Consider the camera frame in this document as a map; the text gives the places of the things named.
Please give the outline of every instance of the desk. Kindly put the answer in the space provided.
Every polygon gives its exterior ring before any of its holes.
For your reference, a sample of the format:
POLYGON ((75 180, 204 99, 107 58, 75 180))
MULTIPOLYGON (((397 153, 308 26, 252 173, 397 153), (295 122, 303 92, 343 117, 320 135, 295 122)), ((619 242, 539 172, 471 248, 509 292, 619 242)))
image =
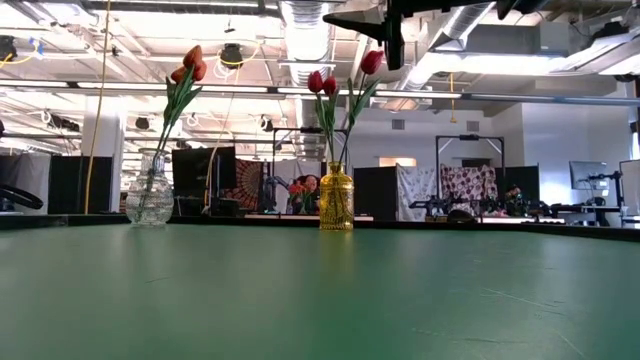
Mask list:
MULTIPOLYGON (((287 214, 247 214, 245 219, 273 219, 273 220, 320 220, 318 215, 287 215, 287 214)), ((373 221, 373 216, 356 216, 355 221, 373 221)))
POLYGON ((169 224, 0 231, 0 249, 7 360, 640 353, 632 242, 169 224))
POLYGON ((563 219, 568 225, 576 222, 596 222, 597 214, 620 212, 617 206, 552 205, 549 209, 552 217, 563 219))
POLYGON ((640 216, 625 216, 621 220, 622 227, 625 224, 640 224, 640 216))

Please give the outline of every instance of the glass vase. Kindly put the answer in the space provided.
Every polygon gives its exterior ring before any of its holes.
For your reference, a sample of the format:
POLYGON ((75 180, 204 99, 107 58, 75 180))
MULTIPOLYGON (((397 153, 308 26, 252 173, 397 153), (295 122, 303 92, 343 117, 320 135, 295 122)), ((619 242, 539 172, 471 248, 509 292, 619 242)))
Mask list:
POLYGON ((134 225, 164 225, 173 213, 173 191, 164 175, 166 151, 140 149, 140 175, 129 187, 127 217, 134 225))
POLYGON ((320 180, 320 229, 353 230, 353 179, 339 162, 329 163, 320 180))

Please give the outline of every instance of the yellow glass vase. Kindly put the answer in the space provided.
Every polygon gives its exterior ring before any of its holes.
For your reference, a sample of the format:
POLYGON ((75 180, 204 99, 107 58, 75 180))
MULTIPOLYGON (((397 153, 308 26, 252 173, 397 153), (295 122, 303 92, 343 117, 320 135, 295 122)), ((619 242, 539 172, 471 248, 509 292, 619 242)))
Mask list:
POLYGON ((329 174, 320 180, 318 206, 321 230, 353 230, 353 179, 342 163, 329 163, 329 174))

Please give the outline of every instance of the red tulip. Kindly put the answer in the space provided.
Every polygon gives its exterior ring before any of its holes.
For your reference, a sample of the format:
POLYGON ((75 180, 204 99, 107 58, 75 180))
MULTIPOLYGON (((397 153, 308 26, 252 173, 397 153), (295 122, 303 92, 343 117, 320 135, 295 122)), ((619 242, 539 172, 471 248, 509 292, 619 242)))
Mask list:
POLYGON ((367 75, 375 74, 382 64, 384 58, 384 51, 369 51, 367 55, 362 58, 360 63, 360 69, 367 75))
POLYGON ((182 81, 182 78, 184 78, 186 74, 187 74, 187 68, 185 68, 184 66, 181 66, 180 68, 174 70, 171 73, 171 80, 175 81, 176 84, 178 84, 182 81))
POLYGON ((201 63, 201 62, 202 62, 202 48, 200 47, 200 45, 194 46, 191 50, 189 50, 187 55, 184 56, 184 59, 182 59, 182 65, 184 65, 184 67, 186 68, 188 68, 191 65, 197 65, 198 63, 201 63))
POLYGON ((329 76, 327 81, 322 84, 322 90, 324 90, 324 93, 327 94, 327 96, 333 95, 337 88, 338 84, 336 84, 336 78, 333 76, 329 76))
POLYGON ((193 80, 202 81, 207 74, 207 64, 203 61, 196 64, 196 68, 193 69, 193 80))
POLYGON ((309 91, 317 94, 322 91, 322 86, 322 75, 320 75, 319 71, 314 71, 311 75, 309 75, 309 81, 307 81, 307 87, 309 88, 309 91))

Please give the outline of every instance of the column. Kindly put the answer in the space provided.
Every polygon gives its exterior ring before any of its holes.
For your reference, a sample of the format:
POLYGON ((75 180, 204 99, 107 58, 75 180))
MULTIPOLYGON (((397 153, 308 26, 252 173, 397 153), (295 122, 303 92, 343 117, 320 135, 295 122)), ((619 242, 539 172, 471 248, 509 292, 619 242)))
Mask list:
MULTIPOLYGON (((94 157, 111 157, 111 202, 110 211, 118 211, 120 207, 120 175, 122 173, 122 158, 124 150, 124 136, 127 126, 127 101, 119 97, 104 97, 100 111, 98 133, 93 149, 94 157)), ((96 127, 98 111, 98 97, 87 96, 85 103, 84 124, 82 127, 82 155, 91 154, 93 131, 96 127)))

